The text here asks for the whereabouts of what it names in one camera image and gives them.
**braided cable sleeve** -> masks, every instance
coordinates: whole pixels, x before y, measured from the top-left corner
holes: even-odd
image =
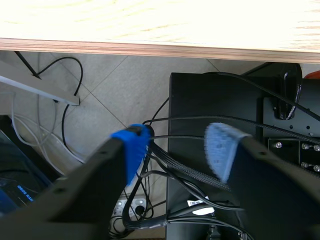
[[[171,156],[169,156],[166,151],[164,151],[161,147],[159,147],[154,142],[152,142],[150,144],[150,147],[151,147],[152,152],[163,163],[165,163],[168,167],[173,168],[175,170],[178,170],[178,171],[182,172],[183,174],[185,174],[195,180],[198,180],[199,182],[209,184],[213,187],[216,187],[216,188],[219,188],[222,190],[230,191],[229,187],[226,184],[223,184],[222,182],[220,182],[220,180],[218,178],[207,175],[207,174],[202,173],[200,171],[197,171],[195,169],[192,169],[192,168],[176,161]]]

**tiled floor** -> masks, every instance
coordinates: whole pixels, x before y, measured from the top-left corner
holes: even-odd
[[[231,61],[218,59],[147,57],[98,54],[38,53],[22,52],[31,66],[39,71],[53,60],[72,56],[83,65],[84,77],[79,89],[80,106],[70,107],[65,119],[65,137],[68,145],[85,158],[111,133],[133,123],[142,123],[152,118],[159,106],[169,95],[169,77],[172,72],[205,73],[231,72],[242,74],[262,62]],[[20,59],[11,51],[0,51],[0,60],[30,74]],[[303,64],[304,75],[318,70],[318,65]],[[51,81],[61,89],[73,93],[80,80],[79,65],[70,59],[56,63],[41,75],[44,81]],[[36,120],[36,95],[4,83],[0,83],[0,92],[16,92],[15,112]],[[11,106],[9,95],[0,94],[0,112],[9,113]],[[53,101],[40,97],[40,122],[50,129],[53,123]],[[56,123],[54,133],[61,137],[61,119],[65,104],[56,103]],[[158,117],[168,116],[168,106]],[[156,135],[168,133],[167,122],[153,124]],[[21,129],[21,134],[33,141],[32,137]],[[167,149],[165,139],[157,143]],[[63,147],[50,137],[45,143],[48,156],[63,172],[68,173],[80,164]],[[166,199],[166,179],[152,176],[151,200],[158,203]],[[165,212],[165,207],[155,209],[155,216]],[[163,231],[144,237],[161,237]]]

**cable bundle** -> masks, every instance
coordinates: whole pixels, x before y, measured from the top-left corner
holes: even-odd
[[[77,63],[80,66],[81,76],[80,76],[80,81],[79,81],[79,84],[78,84],[78,86],[76,88],[76,91],[75,91],[74,95],[76,95],[78,93],[80,85],[81,85],[81,82],[82,82],[82,79],[83,79],[83,67],[82,67],[80,61],[77,60],[76,58],[74,58],[74,57],[62,57],[62,58],[59,58],[59,59],[55,60],[54,62],[52,62],[51,64],[49,64],[42,71],[36,73],[19,52],[16,52],[16,54],[20,57],[20,59],[24,62],[24,64],[26,64],[26,66],[30,69],[32,74],[35,75],[38,78],[40,78],[39,75],[41,73],[43,73],[45,70],[47,70],[49,67],[51,67],[53,64],[57,63],[60,60],[72,59],[74,61],[77,61]],[[314,112],[311,112],[309,109],[301,106],[300,104],[298,104],[298,103],[296,103],[294,101],[291,101],[290,99],[287,99],[287,98],[285,98],[285,97],[283,97],[283,96],[281,96],[281,95],[279,95],[279,94],[277,94],[277,93],[275,93],[275,92],[273,92],[273,91],[271,91],[269,89],[266,89],[266,88],[264,88],[262,86],[257,85],[256,83],[252,82],[251,80],[249,80],[245,76],[240,76],[240,75],[236,75],[236,74],[232,74],[232,73],[226,73],[226,72],[214,72],[213,74],[220,75],[220,76],[229,76],[229,77],[233,77],[233,78],[237,78],[237,79],[240,79],[242,81],[245,81],[245,82],[247,82],[247,83],[249,83],[249,84],[251,84],[251,85],[253,85],[253,86],[255,86],[255,87],[257,87],[257,88],[259,88],[259,89],[261,89],[263,91],[265,91],[265,92],[267,92],[268,94],[270,94],[272,96],[275,96],[275,97],[279,98],[280,100],[282,100],[282,101],[284,101],[284,102],[286,102],[286,103],[298,108],[299,110],[301,110],[304,113],[310,115],[314,119],[320,121],[320,116],[318,116]],[[257,126],[257,127],[260,127],[260,128],[270,129],[270,130],[274,130],[274,131],[277,131],[277,132],[280,132],[280,133],[284,133],[284,134],[287,134],[287,135],[289,135],[291,137],[295,137],[295,138],[298,138],[298,139],[301,139],[301,140],[304,140],[304,141],[309,141],[309,142],[312,142],[312,143],[315,143],[315,144],[320,144],[320,141],[318,139],[316,139],[316,138],[312,138],[312,137],[305,136],[305,135],[302,135],[302,134],[299,134],[299,133],[295,133],[295,132],[292,132],[292,131],[281,129],[281,128],[278,128],[278,127],[275,127],[275,126],[271,126],[271,125],[267,125],[267,124],[263,124],[263,123],[258,123],[258,122],[252,121],[252,120],[233,117],[233,116],[202,115],[202,116],[166,117],[166,118],[155,119],[156,115],[158,114],[158,112],[163,108],[163,106],[168,101],[169,101],[169,98],[166,99],[166,101],[161,105],[161,107],[157,110],[157,112],[155,113],[153,118],[151,120],[145,121],[143,124],[149,123],[149,125],[151,125],[152,122],[159,122],[159,121],[174,121],[174,120],[186,120],[186,119],[211,119],[211,118],[212,119],[231,120],[231,121],[241,121],[243,123],[251,124],[251,125],[254,125],[254,126]],[[65,108],[65,110],[63,112],[63,116],[62,116],[61,132],[62,132],[63,146],[68,151],[68,153],[70,153],[73,157],[75,157],[79,162],[83,163],[83,161],[79,157],[75,156],[74,153],[70,151],[70,149],[67,146],[66,140],[65,140],[64,120],[65,120],[65,116],[66,116],[66,112],[68,110],[68,107],[69,107],[69,105],[66,106],[66,108]],[[18,120],[22,124],[23,124],[23,122],[21,121],[20,118],[24,118],[24,119],[27,119],[28,121],[30,121],[30,119],[28,119],[28,118],[26,118],[24,116],[21,116],[21,115],[18,115],[18,114],[16,114],[16,116],[15,116],[14,107],[12,107],[11,110],[12,110],[11,111],[12,123],[13,123],[13,126],[14,126],[15,130],[16,130],[15,120]],[[47,154],[45,152],[43,143],[48,139],[48,137],[50,135],[53,135],[57,139],[59,139],[59,138],[52,133],[52,130],[48,131],[45,128],[43,128],[42,126],[40,126],[39,122],[37,122],[37,123],[33,122],[33,123],[37,124],[40,129],[46,131],[48,134],[43,140],[41,139],[40,141],[37,140],[37,137],[33,135],[35,137],[37,143],[32,145],[32,146],[39,146],[41,148],[41,150],[43,149],[44,157],[46,158],[46,160],[51,165],[53,165],[50,162],[50,160],[49,160],[49,158],[48,158],[48,156],[47,156]],[[193,139],[193,140],[203,140],[204,139],[202,136],[163,135],[163,136],[152,136],[151,140],[161,139],[161,138],[184,138],[184,139]],[[150,159],[156,160],[157,163],[160,165],[160,167],[164,170],[164,172],[156,171],[156,170],[149,171],[148,164],[150,162]],[[123,210],[123,216],[122,217],[121,216],[116,216],[116,217],[112,218],[112,219],[114,219],[113,229],[115,230],[115,232],[112,232],[111,226],[110,226],[109,236],[111,238],[113,238],[113,239],[124,238],[124,237],[128,236],[130,233],[132,233],[135,229],[160,227],[160,226],[165,226],[167,224],[172,224],[172,223],[188,223],[188,224],[206,224],[206,225],[214,225],[214,226],[221,226],[221,227],[229,227],[229,228],[232,228],[232,229],[238,231],[239,233],[242,233],[243,235],[246,235],[248,239],[253,240],[253,237],[249,233],[247,233],[244,229],[242,229],[241,227],[234,226],[234,225],[231,225],[229,223],[217,220],[217,219],[213,218],[212,216],[184,216],[185,214],[191,213],[191,212],[193,212],[195,210],[202,209],[202,208],[207,208],[207,207],[210,207],[210,206],[212,206],[214,208],[219,208],[219,209],[222,209],[222,210],[226,210],[226,211],[243,211],[243,209],[238,207],[238,206],[233,206],[233,205],[230,205],[230,204],[227,204],[227,203],[214,202],[214,201],[210,201],[210,200],[206,199],[205,198],[206,197],[205,193],[197,185],[195,185],[194,183],[192,183],[192,182],[190,182],[190,181],[188,181],[188,180],[186,180],[184,178],[178,177],[171,169],[179,171],[179,172],[181,172],[181,173],[183,173],[183,174],[185,174],[185,175],[187,175],[187,176],[189,176],[189,177],[191,177],[191,178],[193,178],[193,179],[195,179],[197,181],[209,184],[209,185],[217,187],[219,189],[226,190],[226,191],[229,190],[228,186],[223,184],[223,183],[221,183],[217,178],[215,178],[213,176],[209,176],[209,175],[204,174],[202,172],[199,172],[199,171],[197,171],[195,169],[192,169],[192,168],[190,168],[188,166],[185,166],[184,164],[176,161],[171,156],[169,156],[169,154],[167,152],[165,152],[158,145],[156,145],[153,141],[151,141],[150,148],[148,150],[148,155],[145,158],[144,164],[142,166],[142,171],[141,171],[140,175],[138,173],[136,173],[136,175],[138,177],[136,185],[134,186],[134,188],[133,188],[133,190],[132,190],[132,192],[131,192],[129,197],[127,196],[127,193],[124,192],[126,197],[127,197],[127,202],[126,202],[126,205],[125,205],[124,210]],[[149,181],[148,181],[148,191],[146,190],[146,187],[145,187],[145,186],[147,186],[146,178],[149,178],[149,176],[151,174],[161,175],[161,176],[164,176],[164,177],[167,177],[167,178],[171,178],[171,179],[174,179],[174,180],[178,181],[179,184],[181,184],[181,186],[183,188],[185,188],[189,193],[191,193],[193,196],[195,196],[199,200],[203,201],[203,203],[197,204],[197,205],[193,205],[193,206],[181,209],[181,210],[176,211],[176,212],[170,212],[170,213],[167,213],[165,215],[152,218],[153,215],[154,215],[154,209],[153,208],[155,206],[158,206],[160,204],[165,203],[165,201],[160,202],[160,203],[152,206],[151,201],[149,199],[149,194],[150,194],[150,182]],[[146,209],[144,211],[144,213],[141,214],[139,217],[133,211],[135,213],[136,220],[131,220],[131,218],[129,216],[129,209],[131,207],[131,203],[132,203],[132,201],[133,201],[133,199],[134,199],[134,197],[136,195],[136,192],[137,192],[139,186],[142,186],[143,192],[144,192],[145,197],[146,197],[146,199],[148,201],[148,204],[150,205],[150,208]],[[147,217],[147,213],[149,211],[151,211],[151,216]],[[124,225],[126,227],[126,229],[123,232],[120,232],[120,231],[115,229],[116,221],[121,220],[121,219],[123,220],[123,223],[124,223]]]

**plywood edge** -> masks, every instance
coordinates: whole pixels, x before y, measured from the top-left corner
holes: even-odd
[[[0,50],[163,56],[285,63],[320,63],[320,51],[258,50],[158,43],[86,42],[0,38]]]

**bolt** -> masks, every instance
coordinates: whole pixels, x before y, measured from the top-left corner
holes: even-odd
[[[273,145],[275,148],[280,149],[282,148],[282,143],[281,142],[277,142],[276,144]]]
[[[307,150],[307,149],[310,148],[310,146],[309,146],[309,144],[302,143],[302,144],[301,144],[301,148],[302,148],[303,150]]]
[[[320,146],[319,146],[319,145],[314,145],[314,146],[313,146],[313,149],[314,149],[316,152],[320,152]]]
[[[309,166],[310,166],[309,163],[306,163],[306,162],[301,163],[301,167],[303,167],[304,169],[308,168]]]
[[[313,170],[315,170],[316,172],[320,172],[320,166],[314,165]]]

